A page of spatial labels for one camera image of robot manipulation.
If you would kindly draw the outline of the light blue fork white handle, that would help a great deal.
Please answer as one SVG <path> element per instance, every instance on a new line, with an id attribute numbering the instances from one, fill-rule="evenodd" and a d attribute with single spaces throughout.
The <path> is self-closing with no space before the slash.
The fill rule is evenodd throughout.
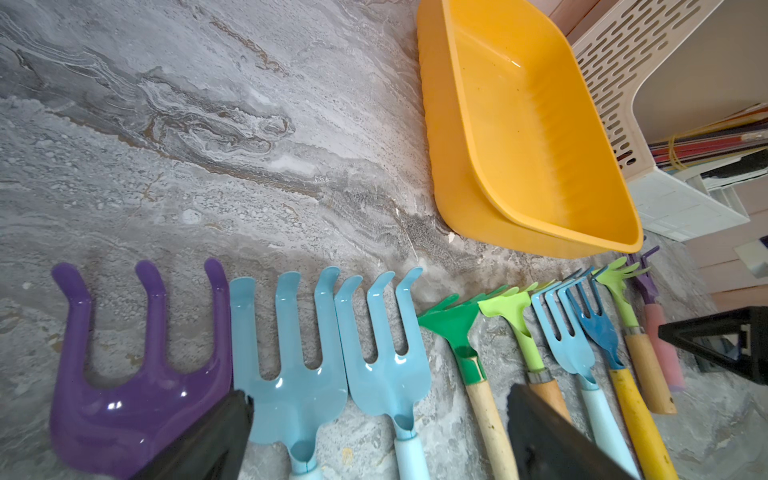
<path id="1" fill-rule="evenodd" d="M 394 349 L 384 288 L 395 276 L 392 271 L 377 277 L 367 292 L 377 359 L 365 361 L 353 308 L 353 296 L 362 282 L 359 275 L 347 278 L 334 297 L 338 330 L 350 395 L 357 407 L 372 416 L 388 415 L 395 428 L 394 446 L 401 479 L 430 477 L 420 437 L 415 430 L 414 404 L 431 388 L 431 372 L 411 295 L 413 283 L 423 269 L 411 269 L 395 288 L 408 351 Z"/>

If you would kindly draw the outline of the light blue trowel white handle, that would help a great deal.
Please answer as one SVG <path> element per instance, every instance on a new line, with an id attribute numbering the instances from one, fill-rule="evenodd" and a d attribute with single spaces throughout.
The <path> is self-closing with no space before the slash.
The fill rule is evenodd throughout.
<path id="1" fill-rule="evenodd" d="M 575 272 L 563 280 L 539 289 L 531 296 L 536 318 L 557 363 L 577 376 L 597 446 L 633 479 L 640 473 L 617 425 L 603 390 L 592 375 L 595 355 L 568 300 L 557 296 L 582 281 Z"/>

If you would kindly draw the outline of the white plastic file organizer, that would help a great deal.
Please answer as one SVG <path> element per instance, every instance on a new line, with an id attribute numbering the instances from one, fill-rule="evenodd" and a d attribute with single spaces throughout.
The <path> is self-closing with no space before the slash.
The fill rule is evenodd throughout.
<path id="1" fill-rule="evenodd" d="M 664 172 L 650 145 L 766 102 L 766 2 L 601 1 L 568 39 L 644 229 L 687 241 L 747 223 L 733 188 Z"/>

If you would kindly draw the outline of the light blue fork teal handle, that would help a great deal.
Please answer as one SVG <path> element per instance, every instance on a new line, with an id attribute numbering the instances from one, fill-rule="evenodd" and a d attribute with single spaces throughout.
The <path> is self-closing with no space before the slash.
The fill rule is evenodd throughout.
<path id="1" fill-rule="evenodd" d="M 317 281 L 314 303 L 321 342 L 322 363 L 316 369 L 304 364 L 297 294 L 301 275 L 279 276 L 275 294 L 281 370 L 274 380 L 259 372 L 255 317 L 255 279 L 230 282 L 230 310 L 234 387 L 253 400 L 254 420 L 249 440 L 286 446 L 291 479 L 321 479 L 316 460 L 319 428 L 335 421 L 348 399 L 334 287 L 340 275 L 336 266 L 325 268 Z"/>

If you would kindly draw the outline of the yellow plastic storage box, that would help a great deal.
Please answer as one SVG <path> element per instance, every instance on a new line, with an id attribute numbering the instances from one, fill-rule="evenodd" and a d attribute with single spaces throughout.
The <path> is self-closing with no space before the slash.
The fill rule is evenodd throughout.
<path id="1" fill-rule="evenodd" d="M 643 228 L 561 30 L 526 1 L 424 1 L 437 209 L 457 234 L 541 256 L 637 252 Z"/>

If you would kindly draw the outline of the dark blue rake yellow handle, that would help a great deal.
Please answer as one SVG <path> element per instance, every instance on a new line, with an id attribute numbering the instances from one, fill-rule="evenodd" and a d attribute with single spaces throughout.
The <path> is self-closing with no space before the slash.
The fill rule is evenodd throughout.
<path id="1" fill-rule="evenodd" d="M 592 270 L 590 267 L 584 272 L 577 270 L 572 274 L 585 311 L 580 308 L 569 287 L 563 287 L 558 296 L 569 300 L 573 310 L 571 318 L 577 319 L 584 332 L 603 350 L 644 478 L 678 479 L 671 457 L 633 376 L 619 358 L 618 334 L 602 304 Z"/>

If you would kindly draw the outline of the light green rake wooden handle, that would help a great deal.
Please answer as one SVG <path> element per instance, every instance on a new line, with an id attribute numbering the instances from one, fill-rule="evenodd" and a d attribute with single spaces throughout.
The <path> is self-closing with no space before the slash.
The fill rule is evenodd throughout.
<path id="1" fill-rule="evenodd" d="M 634 371 L 640 382 L 641 393 L 649 410 L 656 414 L 676 415 L 677 408 L 664 378 L 650 337 L 639 324 L 635 311 L 625 296 L 625 281 L 648 271 L 640 264 L 627 266 L 628 259 L 621 256 L 607 264 L 596 281 L 605 286 L 615 303 L 623 323 L 623 336 L 629 349 Z"/>

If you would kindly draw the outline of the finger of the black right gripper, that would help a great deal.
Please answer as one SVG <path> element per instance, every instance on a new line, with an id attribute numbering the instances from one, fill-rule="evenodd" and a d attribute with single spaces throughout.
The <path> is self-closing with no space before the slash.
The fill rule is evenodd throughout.
<path id="1" fill-rule="evenodd" d="M 767 384 L 767 307 L 749 306 L 667 323 L 667 343 L 759 385 Z"/>

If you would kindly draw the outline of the purple rake pink handle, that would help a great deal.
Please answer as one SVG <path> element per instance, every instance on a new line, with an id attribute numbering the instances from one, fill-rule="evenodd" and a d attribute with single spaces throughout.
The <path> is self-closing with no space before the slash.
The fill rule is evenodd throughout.
<path id="1" fill-rule="evenodd" d="M 640 256 L 629 254 L 627 258 L 629 266 L 638 267 L 634 279 L 644 301 L 645 331 L 651 340 L 670 391 L 678 393 L 685 390 L 684 376 L 675 347 L 658 336 L 659 327 L 666 324 L 666 316 L 662 306 L 656 302 L 659 291 L 650 275 L 648 262 L 648 258 L 659 249 L 659 246 L 655 246 Z"/>

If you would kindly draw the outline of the light green rake wood handle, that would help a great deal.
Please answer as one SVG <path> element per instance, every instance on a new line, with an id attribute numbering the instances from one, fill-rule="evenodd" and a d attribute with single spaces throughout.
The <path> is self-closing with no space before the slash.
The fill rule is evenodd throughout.
<path id="1" fill-rule="evenodd" d="M 501 316 L 510 324 L 527 367 L 528 386 L 545 403 L 571 423 L 572 420 L 559 385 L 550 370 L 544 365 L 537 345 L 524 320 L 524 310 L 531 305 L 531 294 L 539 290 L 538 282 L 533 282 L 525 289 L 513 287 L 504 293 L 480 301 L 478 306 L 484 316 Z"/>

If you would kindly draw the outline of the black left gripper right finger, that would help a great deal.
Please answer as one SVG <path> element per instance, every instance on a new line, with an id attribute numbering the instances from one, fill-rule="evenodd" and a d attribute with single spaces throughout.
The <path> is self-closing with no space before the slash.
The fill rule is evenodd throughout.
<path id="1" fill-rule="evenodd" d="M 521 479 L 630 477 L 528 386 L 511 387 L 507 414 L 507 432 Z"/>

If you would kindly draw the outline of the purple fork pink handle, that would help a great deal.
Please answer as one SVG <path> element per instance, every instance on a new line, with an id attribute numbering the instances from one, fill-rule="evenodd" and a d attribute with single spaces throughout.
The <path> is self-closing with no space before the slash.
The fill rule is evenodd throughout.
<path id="1" fill-rule="evenodd" d="M 148 261 L 135 273 L 147 295 L 144 356 L 138 372 L 111 389 L 85 378 L 92 297 L 77 268 L 53 267 L 52 277 L 69 302 L 50 415 L 54 452 L 67 466 L 129 479 L 208 412 L 233 383 L 230 289 L 222 263 L 204 268 L 212 290 L 213 352 L 207 363 L 180 373 L 167 361 L 167 292 Z"/>

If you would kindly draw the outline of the dark green rake wooden handle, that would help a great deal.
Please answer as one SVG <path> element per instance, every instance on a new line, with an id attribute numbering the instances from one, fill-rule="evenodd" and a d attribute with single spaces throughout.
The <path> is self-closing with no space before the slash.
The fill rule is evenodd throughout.
<path id="1" fill-rule="evenodd" d="M 479 303 L 509 287 L 503 285 L 458 303 L 452 294 L 418 315 L 418 324 L 441 336 L 450 345 L 478 423 L 496 479 L 517 479 L 519 472 L 506 427 L 503 425 L 478 352 L 471 346 L 469 332 L 480 312 Z"/>

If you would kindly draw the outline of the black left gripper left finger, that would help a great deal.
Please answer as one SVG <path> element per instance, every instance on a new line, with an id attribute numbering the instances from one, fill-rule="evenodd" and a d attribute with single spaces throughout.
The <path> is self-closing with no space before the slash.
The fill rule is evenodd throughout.
<path id="1" fill-rule="evenodd" d="M 253 419 L 249 397 L 232 390 L 133 477 L 236 479 Z"/>

